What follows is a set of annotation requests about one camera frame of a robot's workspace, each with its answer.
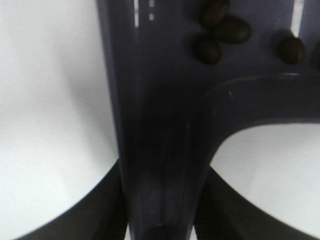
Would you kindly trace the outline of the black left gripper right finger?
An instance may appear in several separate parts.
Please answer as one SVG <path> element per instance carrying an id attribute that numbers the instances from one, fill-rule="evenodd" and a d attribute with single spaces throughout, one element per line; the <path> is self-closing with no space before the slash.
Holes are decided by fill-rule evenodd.
<path id="1" fill-rule="evenodd" d="M 198 240 L 312 240 L 256 207 L 209 169 L 194 229 Z"/>

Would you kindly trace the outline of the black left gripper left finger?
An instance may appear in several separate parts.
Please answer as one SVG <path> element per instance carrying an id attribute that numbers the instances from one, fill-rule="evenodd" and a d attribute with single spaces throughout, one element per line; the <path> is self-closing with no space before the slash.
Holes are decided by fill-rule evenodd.
<path id="1" fill-rule="evenodd" d="M 128 226 L 119 162 L 72 208 L 20 240 L 123 240 Z"/>

